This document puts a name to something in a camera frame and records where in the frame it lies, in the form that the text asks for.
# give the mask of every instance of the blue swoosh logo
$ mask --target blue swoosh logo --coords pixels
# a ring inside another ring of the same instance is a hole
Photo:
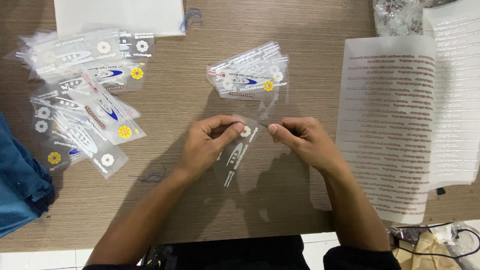
[[[79,154],[79,153],[81,153],[81,151],[77,150],[77,148],[74,148],[74,149],[70,150],[70,152],[68,152],[68,154],[70,156],[73,156],[73,155],[76,155],[76,154]]]
[[[254,81],[252,79],[245,79],[245,80],[248,80],[247,83],[233,83],[233,84],[236,84],[236,85],[255,85],[257,84],[257,81]]]
[[[123,71],[121,71],[121,70],[107,70],[107,71],[112,72],[112,75],[107,76],[107,77],[102,77],[102,79],[104,79],[104,78],[110,78],[110,77],[115,77],[115,76],[118,76],[118,75],[123,74]]]
[[[100,102],[98,102],[98,100],[95,99],[95,101],[100,105],[100,107],[102,108],[102,110],[104,110],[113,120],[115,121],[119,121],[119,117],[117,116],[117,114],[113,111],[112,108],[110,108],[110,110],[112,110],[112,112],[109,112],[108,110],[106,110],[102,104]]]

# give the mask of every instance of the person's right hand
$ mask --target person's right hand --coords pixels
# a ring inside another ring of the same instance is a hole
[[[284,118],[268,126],[274,142],[288,146],[306,163],[320,172],[334,173],[346,163],[328,133],[313,117]]]

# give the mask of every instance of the wooden table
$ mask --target wooden table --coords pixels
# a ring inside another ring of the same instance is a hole
[[[138,123],[148,137],[121,145],[128,163],[108,180],[84,160],[54,175],[58,199],[50,211],[0,240],[0,252],[92,248],[111,220],[155,184],[129,175],[162,168],[180,156],[192,120],[216,114],[248,115],[252,108],[220,100],[205,79],[206,65],[277,40],[290,56],[289,104],[274,119],[314,116],[335,136],[344,40],[376,35],[371,0],[185,0],[185,10],[204,14],[185,37],[156,40],[140,92],[120,97],[143,113]],[[53,0],[2,0],[0,48],[16,48],[19,35],[55,29]],[[40,148],[31,129],[28,95],[40,82],[18,62],[0,59],[0,110],[12,132],[34,155]],[[164,243],[332,231],[321,176],[289,149],[259,135],[228,189],[208,171],[173,210],[159,240]],[[451,186],[427,205],[424,221],[480,218],[480,183]]]

